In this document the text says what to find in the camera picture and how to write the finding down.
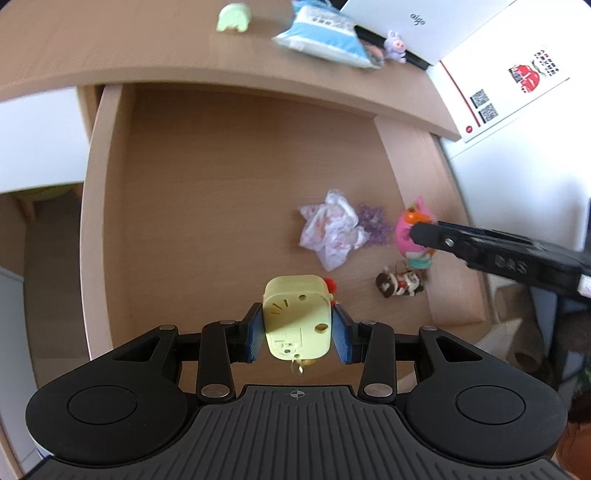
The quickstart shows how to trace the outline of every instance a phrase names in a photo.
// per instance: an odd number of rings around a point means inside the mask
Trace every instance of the gray floor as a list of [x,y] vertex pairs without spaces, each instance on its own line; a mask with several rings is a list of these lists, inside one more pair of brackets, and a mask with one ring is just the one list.
[[80,296],[80,200],[37,202],[27,226],[25,316],[38,386],[88,361]]

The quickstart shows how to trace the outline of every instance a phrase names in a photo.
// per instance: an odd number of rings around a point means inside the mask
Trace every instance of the metal screw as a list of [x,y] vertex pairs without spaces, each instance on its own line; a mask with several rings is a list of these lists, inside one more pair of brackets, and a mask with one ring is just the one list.
[[375,398],[386,398],[394,393],[392,387],[385,383],[370,383],[369,385],[365,385],[363,391],[366,395]]
[[221,383],[210,383],[201,389],[201,395],[207,398],[222,398],[230,393],[230,389]]

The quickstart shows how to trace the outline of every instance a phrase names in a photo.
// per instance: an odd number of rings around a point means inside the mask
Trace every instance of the purple plush toy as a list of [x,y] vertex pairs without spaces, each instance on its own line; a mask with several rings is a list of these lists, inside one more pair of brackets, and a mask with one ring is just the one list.
[[394,33],[392,30],[388,32],[388,38],[384,40],[384,50],[386,50],[385,58],[406,63],[406,45],[398,32]]

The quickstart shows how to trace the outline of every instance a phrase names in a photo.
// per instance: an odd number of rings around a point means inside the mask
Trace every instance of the blue package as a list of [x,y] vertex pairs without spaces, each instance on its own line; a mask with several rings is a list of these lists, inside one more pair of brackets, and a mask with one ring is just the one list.
[[378,68],[369,59],[355,33],[355,23],[320,0],[293,3],[291,28],[273,40],[314,57],[359,68]]

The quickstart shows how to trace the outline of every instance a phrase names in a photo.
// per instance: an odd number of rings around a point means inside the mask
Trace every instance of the light green eraser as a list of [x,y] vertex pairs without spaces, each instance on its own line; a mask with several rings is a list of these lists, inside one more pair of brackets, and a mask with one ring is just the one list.
[[220,10],[217,31],[223,32],[227,28],[235,28],[242,33],[248,28],[250,21],[251,9],[247,4],[229,4]]

